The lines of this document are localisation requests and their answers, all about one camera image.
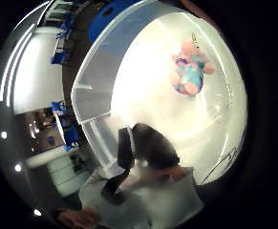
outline white wall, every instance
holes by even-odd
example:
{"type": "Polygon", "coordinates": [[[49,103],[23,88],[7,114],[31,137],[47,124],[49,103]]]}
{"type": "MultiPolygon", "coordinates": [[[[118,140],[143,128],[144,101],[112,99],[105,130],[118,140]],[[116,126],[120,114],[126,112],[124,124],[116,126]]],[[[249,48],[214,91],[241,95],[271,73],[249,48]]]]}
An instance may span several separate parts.
{"type": "Polygon", "coordinates": [[[58,28],[38,28],[23,51],[13,87],[16,115],[49,107],[64,98],[62,66],[50,63],[58,28]]]}

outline plush toy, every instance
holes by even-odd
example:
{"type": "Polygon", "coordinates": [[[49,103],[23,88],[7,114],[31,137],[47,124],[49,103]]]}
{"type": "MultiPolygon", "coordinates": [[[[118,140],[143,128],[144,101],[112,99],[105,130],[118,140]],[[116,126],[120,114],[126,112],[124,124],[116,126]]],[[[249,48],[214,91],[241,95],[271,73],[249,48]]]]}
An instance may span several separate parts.
{"type": "Polygon", "coordinates": [[[170,81],[175,90],[184,95],[198,94],[203,87],[203,74],[212,74],[214,67],[205,53],[197,45],[196,36],[182,43],[178,55],[173,54],[175,69],[170,73],[170,81]]]}

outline clear plastic partition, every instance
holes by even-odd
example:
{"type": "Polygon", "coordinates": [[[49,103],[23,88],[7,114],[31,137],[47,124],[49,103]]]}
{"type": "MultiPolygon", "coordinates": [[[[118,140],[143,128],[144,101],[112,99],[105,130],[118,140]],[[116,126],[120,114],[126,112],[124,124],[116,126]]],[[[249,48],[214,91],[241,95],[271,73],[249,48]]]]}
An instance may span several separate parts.
{"type": "MultiPolygon", "coordinates": [[[[142,122],[161,132],[173,143],[181,166],[194,168],[198,184],[225,173],[246,128],[244,82],[222,37],[204,20],[158,1],[141,1],[107,26],[78,72],[72,100],[84,126],[110,112],[123,125],[142,122]],[[176,68],[172,55],[193,34],[215,71],[203,74],[199,93],[184,95],[170,80],[176,68]]],[[[113,163],[120,127],[103,121],[83,129],[102,151],[96,154],[113,163]]]]}
{"type": "Polygon", "coordinates": [[[181,165],[194,167],[197,183],[220,177],[235,160],[246,127],[246,91],[236,62],[219,33],[190,13],[157,18],[134,39],[118,70],[111,113],[133,126],[142,122],[175,146],[181,165]],[[196,95],[170,81],[173,54],[195,34],[214,73],[204,74],[196,95]]]}

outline white shirt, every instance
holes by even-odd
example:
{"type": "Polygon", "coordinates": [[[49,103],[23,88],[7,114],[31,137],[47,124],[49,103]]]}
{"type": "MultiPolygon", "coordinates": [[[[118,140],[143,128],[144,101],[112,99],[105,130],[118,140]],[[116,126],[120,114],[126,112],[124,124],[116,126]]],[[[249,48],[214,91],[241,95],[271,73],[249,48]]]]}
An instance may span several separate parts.
{"type": "Polygon", "coordinates": [[[100,225],[111,229],[148,229],[148,217],[140,198],[132,195],[121,205],[107,201],[101,190],[107,182],[102,168],[97,168],[79,191],[82,208],[92,207],[100,216],[100,225]]]}

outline stuffed animal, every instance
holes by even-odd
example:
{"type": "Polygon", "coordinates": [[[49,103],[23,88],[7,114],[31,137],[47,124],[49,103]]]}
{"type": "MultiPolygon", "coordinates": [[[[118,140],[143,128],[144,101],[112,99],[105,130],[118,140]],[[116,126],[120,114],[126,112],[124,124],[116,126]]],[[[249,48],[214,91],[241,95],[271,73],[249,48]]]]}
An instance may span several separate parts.
{"type": "Polygon", "coordinates": [[[214,67],[205,53],[197,46],[196,37],[182,42],[178,55],[173,54],[175,69],[170,73],[170,82],[177,92],[184,95],[198,94],[203,87],[203,74],[212,74],[214,67]]]}

